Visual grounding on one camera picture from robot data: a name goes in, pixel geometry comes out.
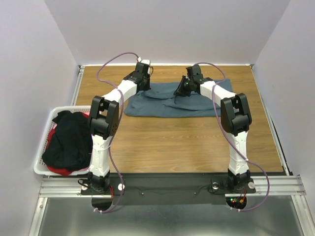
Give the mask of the blue-grey t-shirt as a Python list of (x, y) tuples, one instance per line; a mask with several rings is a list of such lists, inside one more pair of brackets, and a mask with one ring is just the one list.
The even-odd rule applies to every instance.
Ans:
[(151, 89), (140, 91), (128, 99), (124, 110), (130, 117), (192, 118), (215, 117), (221, 114), (220, 107), (211, 99), (192, 92), (190, 96), (175, 96), (178, 82), (151, 83)]

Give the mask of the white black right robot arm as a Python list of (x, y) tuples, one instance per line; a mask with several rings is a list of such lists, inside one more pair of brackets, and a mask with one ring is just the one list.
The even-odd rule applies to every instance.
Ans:
[(190, 96), (196, 92), (211, 99), (220, 107), (219, 127), (229, 143), (229, 166), (226, 186), (229, 191), (237, 192), (246, 187), (250, 181), (247, 158), (247, 135), (252, 117), (245, 94), (235, 94), (221, 86), (226, 79), (214, 81), (202, 75), (183, 76), (175, 96)]

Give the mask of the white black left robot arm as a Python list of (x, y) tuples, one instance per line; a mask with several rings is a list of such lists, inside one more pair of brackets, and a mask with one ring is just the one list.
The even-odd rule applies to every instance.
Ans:
[(93, 150), (88, 168), (88, 186), (99, 194), (109, 190), (109, 148), (121, 120), (120, 108), (139, 91), (150, 89), (150, 69), (133, 71), (121, 83), (103, 96), (92, 100), (88, 127), (92, 135)]

